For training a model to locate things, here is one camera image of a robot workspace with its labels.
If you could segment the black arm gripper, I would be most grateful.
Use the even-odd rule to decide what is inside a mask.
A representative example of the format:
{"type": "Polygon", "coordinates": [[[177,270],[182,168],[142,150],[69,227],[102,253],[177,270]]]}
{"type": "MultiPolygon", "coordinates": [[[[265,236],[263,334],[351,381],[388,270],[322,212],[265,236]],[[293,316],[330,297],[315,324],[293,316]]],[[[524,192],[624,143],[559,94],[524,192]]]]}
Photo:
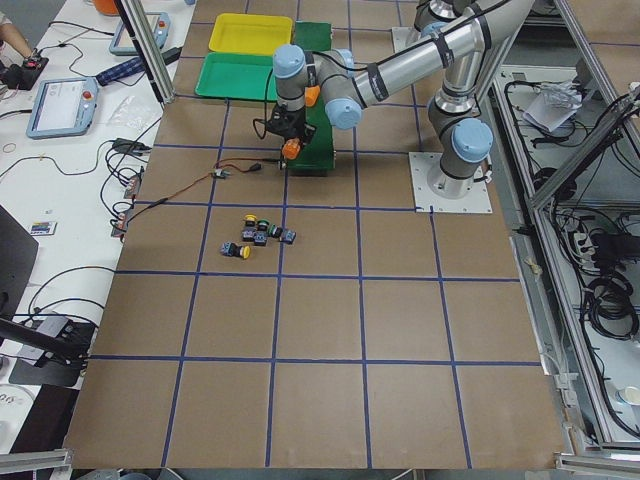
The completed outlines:
{"type": "Polygon", "coordinates": [[[290,111],[284,105],[276,104],[266,121],[266,131],[284,141],[298,139],[303,150],[312,142],[316,127],[306,124],[305,107],[290,111]]]}

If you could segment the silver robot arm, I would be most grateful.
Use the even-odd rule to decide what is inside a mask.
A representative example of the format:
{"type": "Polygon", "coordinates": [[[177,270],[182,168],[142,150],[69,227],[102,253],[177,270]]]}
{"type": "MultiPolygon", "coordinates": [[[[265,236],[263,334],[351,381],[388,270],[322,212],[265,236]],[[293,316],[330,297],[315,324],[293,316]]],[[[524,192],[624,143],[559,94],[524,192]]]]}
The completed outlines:
{"type": "Polygon", "coordinates": [[[450,182],[473,179],[489,154],[493,135],[471,111],[479,80],[488,78],[496,49],[515,35],[530,1],[421,1],[407,45],[364,67],[350,65],[348,50],[325,52],[284,44],[273,55],[277,99],[262,119],[266,132],[283,140],[282,154],[297,157],[312,141],[305,95],[317,87],[330,124],[354,128],[364,109],[438,71],[442,86],[429,105],[429,119],[443,146],[436,175],[450,182]]]}

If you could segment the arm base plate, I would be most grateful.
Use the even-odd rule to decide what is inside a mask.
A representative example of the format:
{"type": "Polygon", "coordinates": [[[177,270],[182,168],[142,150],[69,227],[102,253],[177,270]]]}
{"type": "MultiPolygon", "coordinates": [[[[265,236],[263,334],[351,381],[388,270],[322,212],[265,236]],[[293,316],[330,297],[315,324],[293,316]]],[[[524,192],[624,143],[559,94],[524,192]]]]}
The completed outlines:
{"type": "Polygon", "coordinates": [[[474,176],[457,180],[440,169],[439,152],[410,152],[409,165],[417,212],[491,214],[493,208],[482,166],[474,176]]]}
{"type": "Polygon", "coordinates": [[[393,63],[405,65],[420,60],[424,50],[420,44],[427,39],[422,32],[414,27],[394,27],[392,29],[393,63]]]}

